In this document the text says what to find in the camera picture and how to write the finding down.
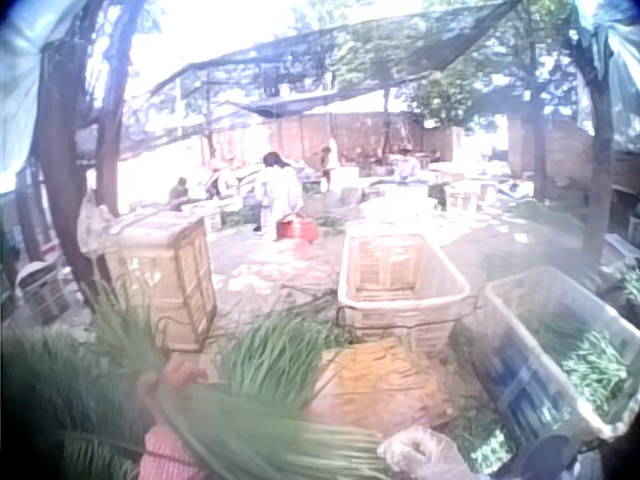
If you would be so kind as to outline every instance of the shade net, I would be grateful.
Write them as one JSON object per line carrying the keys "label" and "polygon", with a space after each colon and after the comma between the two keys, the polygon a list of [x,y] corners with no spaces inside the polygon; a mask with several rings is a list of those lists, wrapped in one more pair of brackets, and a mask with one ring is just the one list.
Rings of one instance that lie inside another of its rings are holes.
{"label": "shade net", "polygon": [[[250,124],[256,116],[299,115],[444,70],[519,1],[370,20],[263,43],[185,66],[154,87],[146,104],[175,104],[179,92],[188,115],[203,119],[180,127],[183,137]],[[131,136],[149,146],[162,142],[145,132]]]}

